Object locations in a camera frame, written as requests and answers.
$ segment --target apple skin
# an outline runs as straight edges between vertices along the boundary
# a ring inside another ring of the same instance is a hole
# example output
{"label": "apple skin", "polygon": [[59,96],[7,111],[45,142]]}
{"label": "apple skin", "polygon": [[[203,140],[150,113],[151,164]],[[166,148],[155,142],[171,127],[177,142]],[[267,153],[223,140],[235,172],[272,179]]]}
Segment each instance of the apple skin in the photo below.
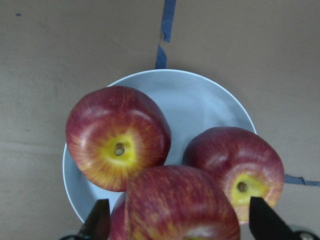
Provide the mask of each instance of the apple skin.
{"label": "apple skin", "polygon": [[126,195],[126,192],[120,195],[111,212],[109,240],[128,239],[128,227],[125,220]]}
{"label": "apple skin", "polygon": [[83,175],[114,192],[126,190],[132,173],[163,165],[171,146],[171,129],[159,106],[126,86],[109,86],[84,96],[71,110],[65,134]]}
{"label": "apple skin", "polygon": [[263,197],[273,208],[283,190],[279,155],[260,136],[239,127],[212,127],[200,133],[187,145],[182,162],[220,184],[241,224],[249,221],[251,196]]}
{"label": "apple skin", "polygon": [[134,173],[126,192],[128,240],[239,240],[236,213],[219,184],[191,166]]}

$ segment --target metal screw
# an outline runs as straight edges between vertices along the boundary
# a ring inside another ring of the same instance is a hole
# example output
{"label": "metal screw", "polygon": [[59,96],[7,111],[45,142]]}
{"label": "metal screw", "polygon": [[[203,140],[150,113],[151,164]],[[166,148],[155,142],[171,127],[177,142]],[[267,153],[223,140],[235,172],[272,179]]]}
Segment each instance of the metal screw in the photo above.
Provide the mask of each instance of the metal screw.
{"label": "metal screw", "polygon": [[299,237],[302,240],[314,240],[314,236],[312,236],[311,234],[307,233],[307,232],[302,232],[300,233]]}

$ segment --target apple stem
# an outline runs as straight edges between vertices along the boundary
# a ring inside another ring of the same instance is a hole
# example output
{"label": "apple stem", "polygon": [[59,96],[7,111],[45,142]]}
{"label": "apple stem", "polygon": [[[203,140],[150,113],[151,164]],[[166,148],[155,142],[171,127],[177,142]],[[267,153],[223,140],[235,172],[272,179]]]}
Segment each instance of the apple stem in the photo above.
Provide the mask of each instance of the apple stem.
{"label": "apple stem", "polygon": [[245,184],[243,181],[238,183],[237,188],[242,193],[244,193],[244,192],[246,192],[248,190],[247,184]]}
{"label": "apple stem", "polygon": [[114,154],[117,156],[121,156],[124,153],[125,153],[124,145],[122,143],[117,143],[115,145]]}

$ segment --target white plate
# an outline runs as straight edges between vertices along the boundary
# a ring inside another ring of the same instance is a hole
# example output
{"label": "white plate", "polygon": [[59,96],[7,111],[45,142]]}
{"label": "white plate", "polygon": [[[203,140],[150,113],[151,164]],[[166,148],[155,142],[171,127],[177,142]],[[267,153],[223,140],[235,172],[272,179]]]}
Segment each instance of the white plate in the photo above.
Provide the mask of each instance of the white plate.
{"label": "white plate", "polygon": [[[180,164],[189,141],[204,130],[234,126],[256,133],[241,103],[225,88],[195,73],[156,69],[126,76],[112,85],[138,89],[162,109],[172,131],[166,165]],[[63,153],[63,181],[69,201],[82,222],[96,200],[109,199],[113,209],[121,192],[107,191],[89,182],[79,171],[67,146]]]}

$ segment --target blue tape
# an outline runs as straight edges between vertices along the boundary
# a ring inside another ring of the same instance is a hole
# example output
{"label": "blue tape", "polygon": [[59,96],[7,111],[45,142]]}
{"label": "blue tape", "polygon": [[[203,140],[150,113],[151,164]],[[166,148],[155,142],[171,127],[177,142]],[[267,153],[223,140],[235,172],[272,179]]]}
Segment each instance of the blue tape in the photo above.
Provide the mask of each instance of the blue tape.
{"label": "blue tape", "polygon": [[164,0],[164,7],[161,21],[161,31],[163,33],[163,40],[170,42],[171,30],[174,23],[176,0]]}
{"label": "blue tape", "polygon": [[158,45],[158,51],[156,53],[155,69],[166,69],[167,68],[167,55],[162,49],[160,44]]}
{"label": "blue tape", "polygon": [[309,181],[309,180],[305,180],[302,176],[291,176],[288,174],[286,174],[284,176],[284,182],[287,184],[297,184],[297,185],[320,187],[320,181]]}

